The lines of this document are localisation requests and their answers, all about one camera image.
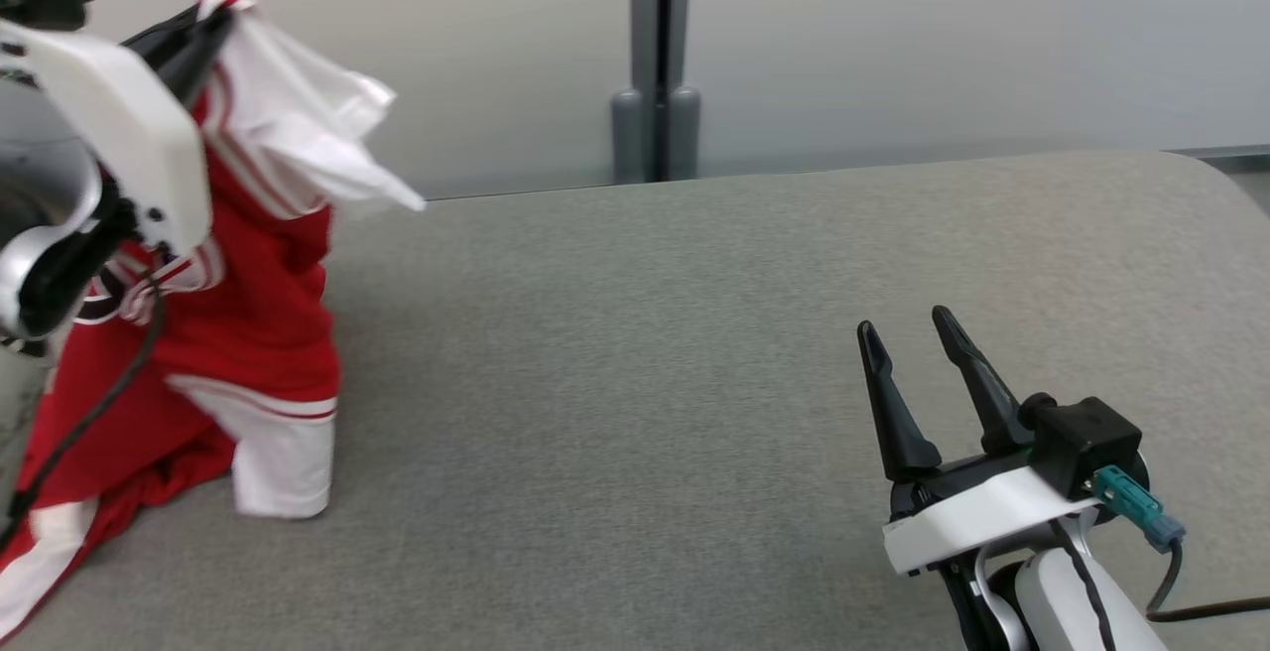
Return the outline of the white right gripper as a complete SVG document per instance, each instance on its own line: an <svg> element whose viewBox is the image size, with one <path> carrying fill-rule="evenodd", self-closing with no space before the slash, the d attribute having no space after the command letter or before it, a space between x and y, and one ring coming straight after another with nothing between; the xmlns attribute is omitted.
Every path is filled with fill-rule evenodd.
<svg viewBox="0 0 1270 651"><path fill-rule="evenodd" d="M1066 497L1031 468L1025 452L1012 454L1033 445L1033 431L1019 420L1017 398L950 308L933 306L933 326L970 393L980 424L980 448L1011 456L977 456L939 470L939 448L909 412L878 329L870 321L860 322L859 346L878 448L885 478L897 482L883 546L900 575L939 566L1097 505L1088 494Z"/></svg>

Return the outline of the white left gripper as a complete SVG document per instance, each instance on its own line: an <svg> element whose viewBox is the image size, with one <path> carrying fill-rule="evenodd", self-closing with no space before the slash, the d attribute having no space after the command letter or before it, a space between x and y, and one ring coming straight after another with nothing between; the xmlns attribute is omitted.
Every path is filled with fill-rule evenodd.
<svg viewBox="0 0 1270 651"><path fill-rule="evenodd" d="M196 14L194 4L121 44L3 22L5 44L25 49L3 62L36 77L69 129L138 207L149 247L164 245L174 256L210 233L202 135L185 105L196 105L234 28L232 11Z"/></svg>

